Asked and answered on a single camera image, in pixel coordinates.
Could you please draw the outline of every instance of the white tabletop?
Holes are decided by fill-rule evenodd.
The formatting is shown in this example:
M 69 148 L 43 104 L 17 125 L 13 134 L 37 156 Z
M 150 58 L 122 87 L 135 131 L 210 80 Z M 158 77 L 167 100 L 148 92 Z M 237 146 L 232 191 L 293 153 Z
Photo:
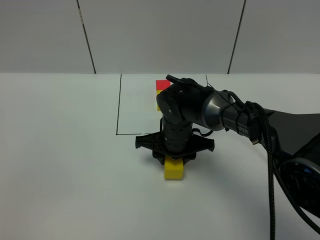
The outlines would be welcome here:
M 320 113 L 319 75 L 207 78 L 266 108 Z M 215 132 L 213 152 L 165 181 L 135 135 L 116 135 L 119 90 L 120 75 L 0 74 L 0 239 L 269 239 L 261 146 Z M 319 239 L 277 183 L 275 204 L 277 239 Z

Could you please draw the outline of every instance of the yellow cube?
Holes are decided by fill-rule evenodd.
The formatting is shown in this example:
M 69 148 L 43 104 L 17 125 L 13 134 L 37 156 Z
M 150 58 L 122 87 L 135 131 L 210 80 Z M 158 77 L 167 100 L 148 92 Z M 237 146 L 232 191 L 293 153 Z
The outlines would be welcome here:
M 165 156 L 164 178 L 165 179 L 182 179 L 183 175 L 184 175 L 183 158 L 172 160 L 170 156 Z
M 161 93 L 161 91 L 162 91 L 162 90 L 157 90 L 157 91 L 156 91 L 156 95 L 158 95 L 159 93 Z M 156 110 L 157 110 L 157 111 L 160 111 L 160 108 L 159 108 L 158 104 L 156 105 Z

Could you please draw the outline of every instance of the black line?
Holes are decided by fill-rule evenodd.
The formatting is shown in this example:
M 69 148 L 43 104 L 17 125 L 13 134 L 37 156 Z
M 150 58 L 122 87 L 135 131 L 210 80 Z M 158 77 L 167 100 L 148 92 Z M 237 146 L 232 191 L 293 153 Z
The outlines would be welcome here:
M 96 72 L 96 67 L 95 67 L 95 64 L 94 64 L 94 59 L 92 57 L 92 53 L 91 53 L 91 49 L 90 49 L 90 45 L 89 45 L 89 40 L 88 40 L 88 36 L 87 36 L 87 31 L 86 31 L 86 28 L 85 28 L 84 19 L 82 17 L 80 5 L 79 5 L 79 0 L 76 0 L 76 3 L 78 5 L 78 10 L 79 10 L 80 18 L 81 18 L 81 23 L 82 23 L 82 28 L 83 28 L 83 32 L 84 32 L 84 36 L 85 36 L 85 40 L 86 40 L 86 45 L 87 45 L 88 50 L 89 50 L 93 71 L 96 74 L 97 73 Z
M 116 120 L 116 133 L 115 133 L 115 135 L 119 135 L 119 134 L 118 134 L 118 124 L 119 124 L 119 111 L 120 111 L 120 98 L 121 98 L 121 80 L 122 80 L 122 74 L 120 75 L 118 118 L 117 118 L 117 120 Z
M 230 73 L 230 67 L 231 67 L 231 64 L 232 64 L 232 60 L 234 58 L 234 53 L 235 53 L 235 49 L 236 49 L 236 45 L 237 45 L 237 41 L 238 41 L 238 35 L 239 35 L 240 27 L 241 27 L 242 17 L 244 15 L 244 11 L 245 11 L 246 2 L 247 2 L 247 0 L 244 0 L 244 2 L 243 2 L 241 17 L 240 17 L 240 21 L 239 21 L 238 30 L 237 30 L 236 36 L 235 36 L 235 41 L 234 41 L 234 45 L 233 45 L 233 50 L 232 50 L 231 59 L 230 59 L 229 68 L 228 68 L 228 73 L 227 74 Z
M 117 133 L 116 135 L 141 135 L 142 133 Z

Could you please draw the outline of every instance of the red block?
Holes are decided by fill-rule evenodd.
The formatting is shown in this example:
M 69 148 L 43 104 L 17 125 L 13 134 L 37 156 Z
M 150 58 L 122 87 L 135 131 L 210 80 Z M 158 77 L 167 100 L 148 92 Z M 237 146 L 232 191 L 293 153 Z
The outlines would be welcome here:
M 156 90 L 165 90 L 170 87 L 171 82 L 169 80 L 156 80 L 155 81 Z

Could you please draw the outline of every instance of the black robotic arm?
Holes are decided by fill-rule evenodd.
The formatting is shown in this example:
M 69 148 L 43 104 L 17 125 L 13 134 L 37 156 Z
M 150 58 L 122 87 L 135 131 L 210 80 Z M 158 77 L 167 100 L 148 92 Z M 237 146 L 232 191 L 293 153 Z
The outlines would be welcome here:
M 136 148 L 152 150 L 164 164 L 165 156 L 196 158 L 196 152 L 213 151 L 214 140 L 194 134 L 193 123 L 211 131 L 233 130 L 260 143 L 268 152 L 270 237 L 275 236 L 273 174 L 298 214 L 320 234 L 301 210 L 320 218 L 320 114 L 289 114 L 243 103 L 236 94 L 203 87 L 193 79 L 168 75 L 173 84 L 157 96 L 163 114 L 160 131 L 137 136 Z

